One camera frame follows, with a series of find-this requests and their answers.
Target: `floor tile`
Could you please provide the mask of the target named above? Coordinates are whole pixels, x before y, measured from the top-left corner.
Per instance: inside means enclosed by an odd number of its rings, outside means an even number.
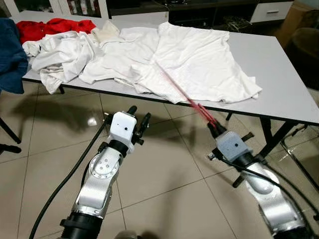
[[[150,123],[158,123],[170,119],[163,103],[106,94],[101,94],[101,101],[103,110],[107,113],[127,111],[131,106],[137,106],[136,116],[139,120],[138,123],[148,112],[152,114]]]
[[[202,178],[172,121],[154,124],[143,139],[120,168],[123,207]]]
[[[291,147],[291,151],[303,164],[312,178],[319,184],[319,138]],[[284,174],[294,183],[309,199],[319,206],[319,193],[303,175],[299,167],[293,162],[285,151],[271,155],[271,158],[279,165]],[[302,209],[308,205],[295,193],[292,192]]]
[[[244,116],[244,115],[235,115],[244,125],[246,128],[248,128],[254,135],[255,139],[262,145],[266,145],[263,129],[261,127],[261,123],[258,117],[251,117],[251,116]],[[271,131],[272,133],[276,133],[279,128],[284,124],[283,121],[280,120],[271,120]],[[295,126],[290,132],[294,131],[297,127],[301,127],[302,124],[299,124]],[[285,141],[288,146],[294,146],[302,142],[306,142],[312,138],[315,138],[317,136],[316,132],[311,129],[311,127],[308,127],[304,131],[298,132],[293,137],[288,137]],[[270,154],[274,152],[278,152],[282,150],[283,148],[278,144]]]
[[[80,168],[56,196],[43,217],[36,234],[37,237],[45,236],[61,229],[59,223],[61,219],[65,219],[71,212],[72,205],[80,190],[84,168],[104,139],[99,138],[97,140]],[[22,202],[19,239],[28,237],[41,208],[77,162],[88,143],[87,141],[29,157]],[[115,183],[113,185],[113,196],[108,213],[120,208],[121,204]]]
[[[103,220],[98,239],[114,239],[114,237],[125,229],[121,210],[109,213]],[[38,239],[57,239],[62,235],[62,231]]]
[[[30,137],[32,133],[33,117],[35,105],[1,111],[0,117],[21,140],[17,144],[5,131],[0,127],[0,143],[13,145],[21,148],[20,153],[3,152],[0,154],[0,162],[28,156]]]
[[[0,164],[0,238],[16,239],[27,158]]]
[[[57,238],[59,238],[62,235],[62,232],[63,231],[59,231],[59,232],[52,233],[50,235],[39,237],[39,238],[36,238],[36,239],[57,239]]]
[[[313,216],[314,216],[313,211],[307,210],[304,212],[304,214],[307,217],[308,222],[309,222],[311,228],[313,229],[314,233],[319,236],[319,224],[313,218]]]
[[[124,208],[128,230],[158,239],[234,239],[203,180]]]
[[[167,111],[169,112],[172,119],[182,116],[188,116],[196,114],[196,111],[192,107],[178,106],[172,104],[165,104]]]
[[[92,91],[85,91],[85,90],[79,90],[79,89],[72,89],[68,87],[63,87],[64,89],[64,94],[60,92],[58,89],[54,94],[50,94],[46,88],[43,85],[39,86],[39,92],[38,92],[38,99],[43,101],[43,100],[64,100],[67,98],[75,97],[75,96],[83,96],[83,95],[90,95],[90,94],[95,94]]]
[[[38,87],[38,83],[23,82],[24,94],[1,91],[0,112],[35,105]]]
[[[242,183],[238,188],[231,186],[238,175],[232,169],[205,180],[237,239],[272,238],[259,213],[257,202],[245,184]]]
[[[98,94],[60,101],[38,101],[30,154],[90,140],[99,129],[102,120],[103,113]]]
[[[213,111],[212,114],[228,130],[232,130],[241,136],[248,133],[248,130],[236,117],[231,118],[231,121],[227,122],[225,120],[227,114]],[[209,161],[207,159],[207,154],[216,147],[216,143],[201,116],[190,115],[173,119],[173,121],[204,177],[230,169],[223,162],[218,160]],[[261,146],[254,138],[248,140],[246,143],[253,148],[254,152],[258,152],[261,149]]]

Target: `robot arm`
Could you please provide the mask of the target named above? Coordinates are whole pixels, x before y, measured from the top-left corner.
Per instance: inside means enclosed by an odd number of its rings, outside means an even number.
[[[238,134],[224,131],[221,135],[213,136],[216,139],[217,148],[213,150],[210,158],[222,157],[223,160],[250,169],[279,183],[278,178],[264,169],[262,164],[252,156],[252,149]],[[245,171],[240,173],[246,179],[246,187],[258,202],[260,212],[275,239],[317,238],[302,212],[282,193],[280,188],[251,173]]]
[[[148,113],[137,130],[134,117],[136,107],[128,112],[113,115],[107,145],[89,163],[87,180],[73,205],[71,215],[61,221],[65,227],[62,239],[96,239],[112,196],[112,185],[127,153],[134,151],[134,144],[141,139],[148,127]]]

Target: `white cloth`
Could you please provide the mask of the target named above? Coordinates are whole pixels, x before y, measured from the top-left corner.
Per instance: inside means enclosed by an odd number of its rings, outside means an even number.
[[[53,94],[75,77],[92,84],[115,79],[138,93],[155,93],[177,103],[185,101],[163,70],[194,100],[227,103],[257,97],[261,88],[235,62],[229,32],[163,23],[158,29],[118,29],[109,21],[92,34],[75,31],[46,35],[23,47],[36,56],[32,68]]]
[[[91,61],[79,78],[89,84],[94,81],[118,78],[118,82],[134,85],[135,73],[132,65],[149,63],[159,42],[157,29],[146,27],[124,28],[100,44],[104,56]]]
[[[41,50],[32,63],[32,69],[40,73],[41,81],[50,94],[61,83],[77,77],[95,57],[103,55],[85,32],[46,35],[39,43]]]
[[[26,41],[22,44],[27,57],[34,57],[40,53],[40,41]]]
[[[120,31],[116,26],[107,20],[102,29],[95,27],[91,30],[91,34],[99,43],[103,43],[112,37],[119,36]]]
[[[255,84],[255,77],[248,77],[235,62],[228,38],[226,31],[163,23],[151,62],[132,66],[137,75],[135,84],[173,103],[185,101],[159,64],[194,100],[231,103],[256,97],[261,88]]]

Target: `white table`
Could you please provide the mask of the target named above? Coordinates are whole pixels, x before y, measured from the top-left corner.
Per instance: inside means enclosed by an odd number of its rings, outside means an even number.
[[[102,27],[104,24],[104,20],[100,18],[61,16],[33,11],[23,11],[19,16],[12,17],[12,19],[15,22],[21,20],[47,22],[54,17],[71,20],[90,19],[97,27]],[[156,12],[115,16],[112,22],[119,29],[133,26],[156,28],[166,20],[166,12]],[[228,43],[235,60],[243,71],[248,76],[255,76],[257,84],[263,90],[257,100],[249,99],[232,104],[201,101],[202,105],[211,110],[258,116],[261,119],[267,142],[261,151],[263,156],[266,156],[294,125],[298,123],[319,125],[319,108],[275,37],[231,32]],[[40,76],[29,70],[24,76],[24,80],[40,82]],[[137,94],[134,88],[116,83],[113,80],[98,81],[89,85],[79,79],[74,79],[63,84],[63,86],[169,103],[153,94]],[[180,103],[179,105],[189,106],[188,103]],[[285,121],[274,136],[270,131],[270,119]]]

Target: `white cabinet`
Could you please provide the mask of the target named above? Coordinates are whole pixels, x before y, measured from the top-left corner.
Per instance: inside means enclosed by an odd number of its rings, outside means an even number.
[[[259,3],[250,22],[283,20],[292,4],[292,1]]]

